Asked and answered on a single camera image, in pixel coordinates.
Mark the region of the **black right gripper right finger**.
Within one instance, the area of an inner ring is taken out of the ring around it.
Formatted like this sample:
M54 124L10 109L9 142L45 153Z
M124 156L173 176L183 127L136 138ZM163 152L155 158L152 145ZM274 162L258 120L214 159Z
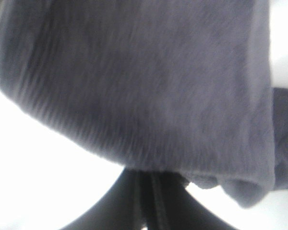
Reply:
M189 181L177 173L148 174L152 189L151 209L146 211L149 230L234 230L194 199Z

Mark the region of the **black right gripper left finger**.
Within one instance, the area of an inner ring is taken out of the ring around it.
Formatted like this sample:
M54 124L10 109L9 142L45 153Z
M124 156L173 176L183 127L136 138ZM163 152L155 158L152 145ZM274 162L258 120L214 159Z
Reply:
M141 230L140 175L125 169L114 185L89 210L63 230Z

